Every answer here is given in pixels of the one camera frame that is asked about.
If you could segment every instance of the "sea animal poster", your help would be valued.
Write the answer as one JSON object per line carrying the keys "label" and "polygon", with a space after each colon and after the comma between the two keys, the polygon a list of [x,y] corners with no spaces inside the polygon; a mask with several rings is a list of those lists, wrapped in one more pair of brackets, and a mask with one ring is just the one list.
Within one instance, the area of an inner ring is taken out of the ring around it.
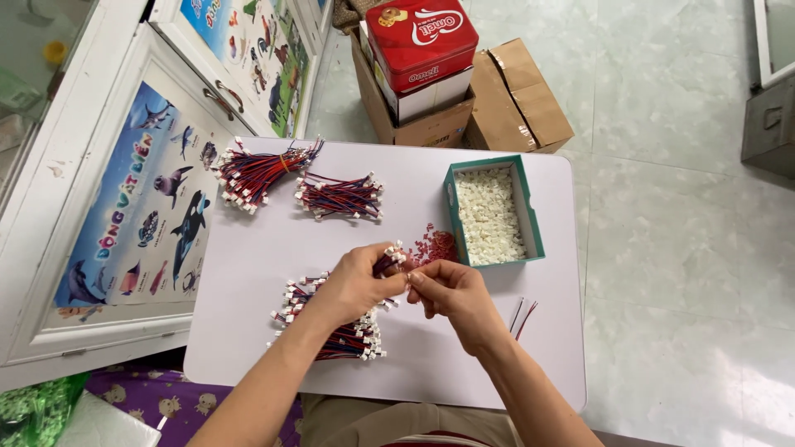
{"label": "sea animal poster", "polygon": [[180,11],[273,132],[295,137],[309,56],[286,1],[182,0]]}
{"label": "sea animal poster", "polygon": [[141,82],[54,297],[58,308],[193,301],[218,183],[214,134]]}

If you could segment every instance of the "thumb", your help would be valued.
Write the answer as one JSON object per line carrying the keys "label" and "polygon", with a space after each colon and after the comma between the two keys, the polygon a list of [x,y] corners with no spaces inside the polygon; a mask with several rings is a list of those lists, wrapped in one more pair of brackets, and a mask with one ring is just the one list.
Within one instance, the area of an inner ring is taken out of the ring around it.
{"label": "thumb", "polygon": [[394,297],[405,292],[408,280],[405,274],[393,274],[388,278],[374,279],[373,291],[379,299]]}
{"label": "thumb", "polygon": [[409,283],[423,297],[439,304],[447,304],[452,296],[452,291],[442,286],[421,272],[409,273]]}

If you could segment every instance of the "green plastic bag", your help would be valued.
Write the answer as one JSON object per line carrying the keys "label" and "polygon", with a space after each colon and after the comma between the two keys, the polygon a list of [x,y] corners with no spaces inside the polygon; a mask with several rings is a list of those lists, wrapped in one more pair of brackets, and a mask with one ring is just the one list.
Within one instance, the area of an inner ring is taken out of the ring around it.
{"label": "green plastic bag", "polygon": [[0,394],[0,447],[52,447],[83,393],[87,372]]}

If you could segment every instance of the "purple fabric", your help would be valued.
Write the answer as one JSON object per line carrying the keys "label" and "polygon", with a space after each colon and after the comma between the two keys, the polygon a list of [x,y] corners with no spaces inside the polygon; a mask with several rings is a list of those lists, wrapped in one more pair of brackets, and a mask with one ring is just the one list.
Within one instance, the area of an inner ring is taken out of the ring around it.
{"label": "purple fabric", "polygon": [[[165,419],[158,447],[182,447],[232,388],[189,382],[179,371],[114,365],[93,371],[86,390],[155,429]],[[298,447],[302,418],[296,400],[273,447]]]}

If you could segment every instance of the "left hand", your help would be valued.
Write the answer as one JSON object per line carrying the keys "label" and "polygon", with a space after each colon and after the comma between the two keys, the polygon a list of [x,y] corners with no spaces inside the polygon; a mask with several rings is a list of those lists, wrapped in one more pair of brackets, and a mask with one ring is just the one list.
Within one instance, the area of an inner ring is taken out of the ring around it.
{"label": "left hand", "polygon": [[[311,313],[315,318],[328,322],[331,328],[338,328],[358,320],[384,298],[404,293],[408,278],[397,269],[390,268],[386,272],[391,274],[388,278],[373,278],[373,265],[384,255],[384,250],[392,246],[391,242],[375,243],[347,252],[299,318]],[[409,257],[403,263],[403,270],[413,268]]]}

